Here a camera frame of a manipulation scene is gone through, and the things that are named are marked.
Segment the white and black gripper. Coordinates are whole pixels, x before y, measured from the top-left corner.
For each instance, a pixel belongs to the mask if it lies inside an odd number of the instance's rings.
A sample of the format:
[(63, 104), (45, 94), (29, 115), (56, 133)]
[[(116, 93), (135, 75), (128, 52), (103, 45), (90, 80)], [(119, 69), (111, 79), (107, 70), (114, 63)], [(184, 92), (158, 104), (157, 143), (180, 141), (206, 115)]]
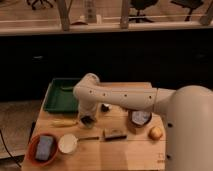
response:
[(80, 102), (79, 105), (78, 105), (78, 118), (79, 118), (79, 121), (81, 122), (81, 118), (84, 117), (84, 116), (90, 116), (96, 122), (97, 121), (97, 119), (96, 119), (97, 107), (98, 107), (97, 103)]

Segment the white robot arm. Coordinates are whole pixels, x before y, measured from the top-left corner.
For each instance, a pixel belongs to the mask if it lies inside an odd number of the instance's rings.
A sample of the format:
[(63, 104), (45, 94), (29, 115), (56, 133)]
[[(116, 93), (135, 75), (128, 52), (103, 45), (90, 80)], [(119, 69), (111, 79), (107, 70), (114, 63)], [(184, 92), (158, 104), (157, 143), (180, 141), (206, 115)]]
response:
[(177, 90), (131, 83), (105, 86), (93, 73), (75, 86), (81, 115), (93, 116), (98, 103), (166, 117), (165, 171), (213, 171), (213, 91), (198, 85)]

